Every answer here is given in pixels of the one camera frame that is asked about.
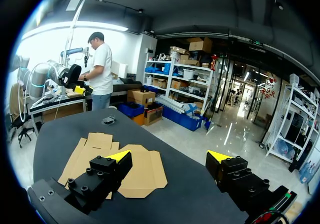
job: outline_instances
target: cardboard sheet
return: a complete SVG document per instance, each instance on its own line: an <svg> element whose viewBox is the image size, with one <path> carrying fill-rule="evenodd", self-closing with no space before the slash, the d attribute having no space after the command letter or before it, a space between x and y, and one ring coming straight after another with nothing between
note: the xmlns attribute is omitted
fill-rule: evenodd
<svg viewBox="0 0 320 224"><path fill-rule="evenodd" d="M142 145L134 144L128 144L119 150L119 142L112 142L112 139L112 135L103 133L89 133L88 139L81 138L58 182L65 186L69 178L79 177L90 166L89 161L98 155L106 157L131 150L132 168L122 181L119 193L126 198L145 198L153 190L167 185L159 152L148 151Z"/></svg>

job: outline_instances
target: ceiling beam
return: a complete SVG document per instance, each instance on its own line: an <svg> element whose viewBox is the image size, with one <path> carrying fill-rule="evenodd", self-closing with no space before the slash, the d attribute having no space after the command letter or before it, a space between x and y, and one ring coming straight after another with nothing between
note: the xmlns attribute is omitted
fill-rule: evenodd
<svg viewBox="0 0 320 224"><path fill-rule="evenodd" d="M252 21L264 24L267 0L251 0Z"/></svg>

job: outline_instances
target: black table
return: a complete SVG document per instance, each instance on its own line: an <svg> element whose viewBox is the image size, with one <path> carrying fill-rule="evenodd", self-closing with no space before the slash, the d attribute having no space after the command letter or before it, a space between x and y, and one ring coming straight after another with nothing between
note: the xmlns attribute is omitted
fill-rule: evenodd
<svg viewBox="0 0 320 224"><path fill-rule="evenodd" d="M115 115L116 123L102 125L102 119L110 115ZM168 181L164 189L156 189L144 199L126 199L115 193L113 200L104 201L97 211L90 213L91 217L117 224L241 224L248 217L228 194L219 191L203 165L111 108L45 123L35 147L34 182L50 177L57 180L80 137L87 138L89 132L113 134L113 140L119 141L120 147L141 144L150 151L159 151Z"/></svg>

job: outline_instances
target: blue plastic bin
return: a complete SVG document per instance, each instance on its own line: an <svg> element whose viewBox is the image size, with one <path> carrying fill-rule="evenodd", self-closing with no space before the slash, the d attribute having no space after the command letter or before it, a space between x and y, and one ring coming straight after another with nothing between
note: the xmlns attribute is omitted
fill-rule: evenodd
<svg viewBox="0 0 320 224"><path fill-rule="evenodd" d="M120 104L120 105L118 106L118 110L119 110L120 112L122 112L123 114L127 115L127 116L130 117L130 118L136 117L136 116L138 116L138 115L140 115L140 114L142 114L142 113L145 112L145 109L144 109L145 107L144 107L143 105L140 105L140 104L136 104L136 103L135 103L135 105L138 106L138 108L135 108L135 109L130 108L130 107L128 106L128 105L133 104L133 103L134 103L134 102L129 102L129 103Z"/></svg>
<svg viewBox="0 0 320 224"><path fill-rule="evenodd" d="M179 125L188 128L191 131L197 130L199 127L201 127L201 122L203 120L203 117L200 117L200 119L196 120L193 118L188 117L186 114L180 114L178 112L175 112L174 110L163 106L163 113L162 116L165 118L170 119L171 121L174 121L175 123L178 123Z"/></svg>

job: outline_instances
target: small black object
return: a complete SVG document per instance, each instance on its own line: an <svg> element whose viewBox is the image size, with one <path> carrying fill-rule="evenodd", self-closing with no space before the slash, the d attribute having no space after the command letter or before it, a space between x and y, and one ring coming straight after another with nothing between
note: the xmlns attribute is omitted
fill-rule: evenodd
<svg viewBox="0 0 320 224"><path fill-rule="evenodd" d="M91 168L86 168L85 173L87 173L88 175L92 175L93 171Z"/></svg>

